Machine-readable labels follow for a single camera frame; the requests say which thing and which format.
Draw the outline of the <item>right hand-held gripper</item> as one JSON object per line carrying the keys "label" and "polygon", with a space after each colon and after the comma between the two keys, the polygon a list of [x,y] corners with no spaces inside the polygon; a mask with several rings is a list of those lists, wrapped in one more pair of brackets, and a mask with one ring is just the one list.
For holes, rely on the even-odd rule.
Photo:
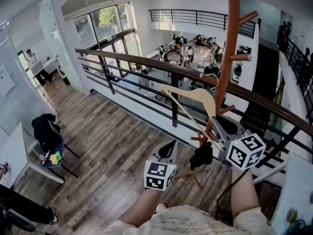
{"label": "right hand-held gripper", "polygon": [[221,146],[218,158],[222,164],[244,171],[259,163],[266,145],[257,134],[227,116],[215,116],[211,123]]}

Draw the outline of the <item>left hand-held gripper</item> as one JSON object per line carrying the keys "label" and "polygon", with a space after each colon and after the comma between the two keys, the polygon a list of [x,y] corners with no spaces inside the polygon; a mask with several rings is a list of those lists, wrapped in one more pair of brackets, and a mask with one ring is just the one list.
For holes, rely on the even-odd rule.
{"label": "left hand-held gripper", "polygon": [[177,155],[177,140],[164,141],[157,145],[145,163],[144,187],[165,191],[175,177]]}

